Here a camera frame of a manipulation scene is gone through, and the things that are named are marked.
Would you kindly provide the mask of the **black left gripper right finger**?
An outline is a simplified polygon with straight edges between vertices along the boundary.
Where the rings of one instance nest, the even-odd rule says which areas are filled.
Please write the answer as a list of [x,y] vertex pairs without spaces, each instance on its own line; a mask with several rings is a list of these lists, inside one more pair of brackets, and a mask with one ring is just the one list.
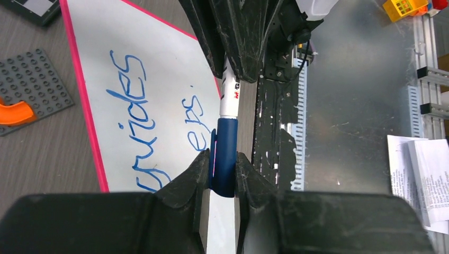
[[238,253],[434,253],[411,206],[382,194],[278,190],[236,162]]

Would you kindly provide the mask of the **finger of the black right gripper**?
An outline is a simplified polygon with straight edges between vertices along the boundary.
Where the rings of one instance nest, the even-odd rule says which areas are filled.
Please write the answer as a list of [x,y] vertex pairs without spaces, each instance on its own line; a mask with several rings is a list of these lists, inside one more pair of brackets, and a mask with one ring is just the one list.
[[211,1],[179,0],[215,77],[222,78],[224,47],[214,18]]
[[270,26],[282,1],[209,1],[215,21],[213,71],[221,75],[228,60],[234,74],[254,83],[258,79],[266,51]]

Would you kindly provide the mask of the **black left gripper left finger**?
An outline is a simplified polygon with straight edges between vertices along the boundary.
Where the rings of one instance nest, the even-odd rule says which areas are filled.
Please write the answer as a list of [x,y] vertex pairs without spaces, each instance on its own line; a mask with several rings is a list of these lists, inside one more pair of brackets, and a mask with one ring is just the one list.
[[155,193],[23,196],[1,219],[1,253],[205,253],[209,156]]

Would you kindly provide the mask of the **white marker pen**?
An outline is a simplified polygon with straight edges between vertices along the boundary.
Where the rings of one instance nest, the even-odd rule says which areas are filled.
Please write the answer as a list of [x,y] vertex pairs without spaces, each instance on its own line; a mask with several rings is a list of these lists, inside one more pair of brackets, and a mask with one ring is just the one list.
[[225,57],[224,64],[219,115],[220,118],[236,119],[239,110],[240,79],[235,75],[228,57]]

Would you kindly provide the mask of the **blue marker cap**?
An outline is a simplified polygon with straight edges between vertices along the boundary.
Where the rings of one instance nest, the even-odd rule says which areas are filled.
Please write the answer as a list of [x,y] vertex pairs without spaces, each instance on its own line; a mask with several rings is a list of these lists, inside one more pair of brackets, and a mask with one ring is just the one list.
[[235,196],[238,120],[219,118],[211,132],[209,187],[222,197]]

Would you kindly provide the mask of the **pink-framed whiteboard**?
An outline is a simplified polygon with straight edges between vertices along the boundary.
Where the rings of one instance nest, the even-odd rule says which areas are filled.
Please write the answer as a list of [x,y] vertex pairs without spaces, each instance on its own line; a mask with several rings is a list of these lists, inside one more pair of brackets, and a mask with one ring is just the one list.
[[[159,191],[210,152],[220,118],[198,40],[130,1],[60,5],[101,190]],[[237,253],[237,199],[207,177],[205,253]]]

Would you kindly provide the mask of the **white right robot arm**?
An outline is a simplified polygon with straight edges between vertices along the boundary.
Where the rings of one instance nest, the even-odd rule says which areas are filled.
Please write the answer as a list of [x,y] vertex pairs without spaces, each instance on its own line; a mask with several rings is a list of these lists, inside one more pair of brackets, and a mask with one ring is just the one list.
[[310,40],[336,1],[180,1],[212,70],[222,78],[224,62],[254,83],[266,51],[289,53]]

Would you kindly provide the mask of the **yellow toy block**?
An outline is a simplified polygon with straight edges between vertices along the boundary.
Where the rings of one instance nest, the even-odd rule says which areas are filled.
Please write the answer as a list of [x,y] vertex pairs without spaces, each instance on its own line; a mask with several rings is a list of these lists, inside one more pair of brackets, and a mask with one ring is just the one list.
[[382,7],[390,21],[397,22],[407,16],[425,14],[428,4],[427,0],[387,0]]

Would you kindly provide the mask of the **white paper sheets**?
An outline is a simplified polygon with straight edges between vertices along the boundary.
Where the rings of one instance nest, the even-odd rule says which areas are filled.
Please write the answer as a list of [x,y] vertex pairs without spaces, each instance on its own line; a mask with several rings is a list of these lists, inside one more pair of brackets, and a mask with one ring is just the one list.
[[448,141],[387,136],[392,193],[428,231],[448,234]]

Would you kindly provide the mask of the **grey lego baseplate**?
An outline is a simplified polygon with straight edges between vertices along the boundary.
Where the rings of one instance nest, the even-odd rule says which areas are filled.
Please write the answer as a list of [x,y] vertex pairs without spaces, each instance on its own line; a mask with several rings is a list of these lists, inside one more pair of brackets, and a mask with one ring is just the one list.
[[1,99],[7,106],[26,102],[38,121],[75,105],[41,48],[1,60]]

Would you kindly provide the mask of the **orange curved block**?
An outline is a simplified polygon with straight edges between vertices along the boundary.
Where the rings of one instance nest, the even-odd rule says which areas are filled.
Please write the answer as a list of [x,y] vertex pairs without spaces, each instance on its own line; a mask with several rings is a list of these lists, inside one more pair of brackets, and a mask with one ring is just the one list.
[[1,98],[1,125],[16,126],[37,120],[33,109],[26,102],[6,105]]

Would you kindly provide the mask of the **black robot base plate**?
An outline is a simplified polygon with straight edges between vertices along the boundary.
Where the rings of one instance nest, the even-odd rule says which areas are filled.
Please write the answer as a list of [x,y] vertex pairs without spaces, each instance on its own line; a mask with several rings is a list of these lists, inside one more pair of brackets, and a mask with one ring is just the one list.
[[309,60],[284,57],[295,79],[277,81],[280,70],[263,71],[257,84],[252,164],[271,184],[291,191],[295,179],[296,148],[291,136],[292,124],[298,122],[298,76]]

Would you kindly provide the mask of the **aluminium frame rail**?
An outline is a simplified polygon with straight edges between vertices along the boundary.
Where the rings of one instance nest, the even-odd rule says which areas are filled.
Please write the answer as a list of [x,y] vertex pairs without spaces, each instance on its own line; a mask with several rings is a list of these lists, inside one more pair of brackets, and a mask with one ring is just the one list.
[[307,65],[304,64],[298,76],[298,122],[292,124],[291,136],[294,137],[296,148],[293,150],[296,158],[295,179],[290,182],[291,190],[295,192],[305,189],[306,169],[306,128],[307,128]]

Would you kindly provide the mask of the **aluminium side frame rails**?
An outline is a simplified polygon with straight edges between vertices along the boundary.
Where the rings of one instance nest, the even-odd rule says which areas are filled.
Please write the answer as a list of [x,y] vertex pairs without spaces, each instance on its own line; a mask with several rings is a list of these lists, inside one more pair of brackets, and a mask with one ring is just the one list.
[[437,110],[436,114],[421,114],[423,104],[442,105],[441,86],[448,84],[448,75],[438,68],[434,22],[429,15],[413,18],[415,48],[412,60],[416,72],[425,71],[425,76],[407,87],[410,136],[415,138],[444,139],[443,117],[448,110]]

